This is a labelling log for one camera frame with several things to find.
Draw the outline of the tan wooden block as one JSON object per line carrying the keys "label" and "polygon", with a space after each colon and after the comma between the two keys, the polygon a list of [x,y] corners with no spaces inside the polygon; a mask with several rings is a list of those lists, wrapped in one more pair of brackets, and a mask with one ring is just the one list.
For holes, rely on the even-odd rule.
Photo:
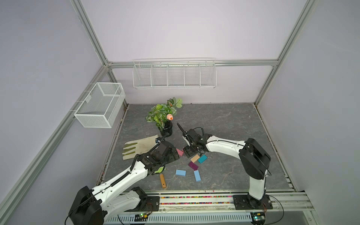
{"label": "tan wooden block", "polygon": [[196,161],[198,161],[199,158],[200,158],[200,156],[198,154],[196,154],[190,160],[191,160],[191,162],[195,163]]}

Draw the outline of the teal block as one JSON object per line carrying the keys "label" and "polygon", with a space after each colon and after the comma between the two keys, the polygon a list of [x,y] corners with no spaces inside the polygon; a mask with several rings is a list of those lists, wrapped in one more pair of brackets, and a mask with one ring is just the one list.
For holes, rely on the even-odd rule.
{"label": "teal block", "polygon": [[207,159],[206,155],[202,155],[197,161],[202,164]]}

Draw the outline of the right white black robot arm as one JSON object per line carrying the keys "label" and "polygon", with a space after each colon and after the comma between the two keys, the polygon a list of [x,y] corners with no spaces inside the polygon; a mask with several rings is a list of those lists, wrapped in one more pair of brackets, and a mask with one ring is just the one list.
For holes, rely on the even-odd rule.
{"label": "right white black robot arm", "polygon": [[258,203],[265,197],[266,177],[270,174],[271,156],[253,138],[246,141],[234,141],[219,138],[210,134],[198,134],[194,129],[181,129],[182,137],[187,146],[183,148],[186,156],[207,152],[217,152],[239,159],[249,176],[249,190],[247,198],[251,203]]}

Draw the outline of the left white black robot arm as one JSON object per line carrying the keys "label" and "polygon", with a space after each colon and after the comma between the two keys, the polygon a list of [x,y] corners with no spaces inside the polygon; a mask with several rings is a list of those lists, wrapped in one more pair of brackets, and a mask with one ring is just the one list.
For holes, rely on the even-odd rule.
{"label": "left white black robot arm", "polygon": [[152,211],[154,207],[140,187],[134,187],[129,192],[126,190],[178,159],[177,149],[171,143],[159,141],[148,152],[137,154],[131,166],[112,179],[93,188],[81,188],[67,218],[74,225],[102,225],[108,218],[121,212]]}

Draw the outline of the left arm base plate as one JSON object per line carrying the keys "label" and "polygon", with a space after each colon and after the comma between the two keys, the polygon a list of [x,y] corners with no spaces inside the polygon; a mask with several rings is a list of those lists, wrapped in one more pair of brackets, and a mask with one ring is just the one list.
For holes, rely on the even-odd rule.
{"label": "left arm base plate", "polygon": [[126,212],[158,212],[160,207],[160,197],[159,196],[148,196],[146,199],[143,199],[139,204],[131,210]]}

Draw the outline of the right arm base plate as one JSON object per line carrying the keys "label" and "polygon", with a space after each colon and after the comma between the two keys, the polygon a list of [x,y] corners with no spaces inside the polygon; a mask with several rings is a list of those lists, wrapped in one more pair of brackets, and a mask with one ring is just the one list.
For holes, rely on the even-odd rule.
{"label": "right arm base plate", "polygon": [[233,195],[233,203],[236,210],[271,210],[273,209],[269,195],[264,195],[257,200],[250,195]]}

